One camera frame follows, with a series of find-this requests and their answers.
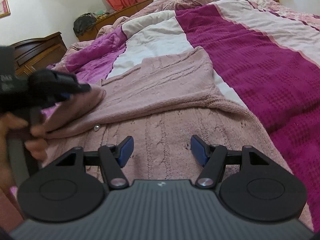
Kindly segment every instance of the blue gripper pad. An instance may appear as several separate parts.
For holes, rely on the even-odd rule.
[[[210,148],[197,135],[191,137],[191,152],[202,167],[207,164]]]
[[[119,156],[116,158],[120,168],[123,168],[128,160],[134,149],[134,140],[132,136],[128,136],[125,138],[118,146],[116,155]]]

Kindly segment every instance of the gray handle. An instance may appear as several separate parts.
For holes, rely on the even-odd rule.
[[[33,138],[30,134],[30,126],[39,124],[42,121],[40,110],[39,107],[34,107],[13,112],[14,115],[29,122],[28,128],[10,131],[6,139],[7,158],[17,187],[41,168],[40,163],[24,147],[24,142]]]

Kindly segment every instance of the white stripe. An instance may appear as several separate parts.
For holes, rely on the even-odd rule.
[[[175,17],[148,25],[127,40],[126,50],[113,63],[108,78],[121,75],[140,64],[144,58],[180,54],[191,50],[193,47]]]
[[[122,30],[130,38],[126,43],[126,51],[114,62],[108,78],[121,75],[147,57],[180,54],[193,50],[175,18],[175,12],[163,12],[149,14],[122,25]],[[226,99],[247,108],[234,89],[229,87],[215,70],[214,85]]]
[[[221,76],[218,75],[218,73],[213,69],[214,72],[214,81],[213,83],[219,88],[220,92],[222,95],[226,98],[229,99],[230,101],[236,102],[237,104],[248,108],[245,103],[241,100],[241,98],[238,96],[236,91],[229,87],[227,83],[225,83],[222,79]]]
[[[225,19],[265,32],[280,45],[301,51],[320,64],[320,32],[300,21],[275,16],[254,9],[245,0],[220,0],[216,4]]]
[[[143,30],[149,25],[158,24],[160,22],[169,20],[172,17],[175,17],[175,11],[161,11],[152,14],[148,14],[136,19],[132,19],[122,25],[122,31],[127,36],[131,38],[134,34]]]

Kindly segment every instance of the round black pad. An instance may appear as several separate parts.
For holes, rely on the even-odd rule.
[[[284,193],[284,186],[274,179],[255,179],[247,188],[252,196],[264,200],[279,198]]]
[[[307,201],[302,182],[285,170],[236,173],[221,184],[220,197],[236,214],[261,222],[299,217]]]
[[[103,199],[104,188],[95,177],[64,167],[50,173],[40,171],[18,191],[25,215],[43,222],[77,220],[94,211]]]

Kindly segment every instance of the wooden headboard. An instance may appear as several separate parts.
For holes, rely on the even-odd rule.
[[[44,38],[20,41],[14,47],[14,64],[17,76],[29,76],[37,69],[59,62],[67,51],[61,33]]]

